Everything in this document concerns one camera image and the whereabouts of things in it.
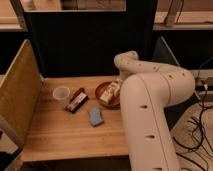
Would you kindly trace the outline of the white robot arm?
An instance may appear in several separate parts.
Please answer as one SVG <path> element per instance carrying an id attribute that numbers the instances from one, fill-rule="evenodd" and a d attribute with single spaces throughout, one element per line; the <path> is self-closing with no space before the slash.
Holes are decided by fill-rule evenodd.
<path id="1" fill-rule="evenodd" d="M 182 67 L 141 61 L 134 51 L 115 56 L 123 80 L 120 108 L 132 171 L 180 171 L 164 108 L 189 99 L 192 73 Z"/>

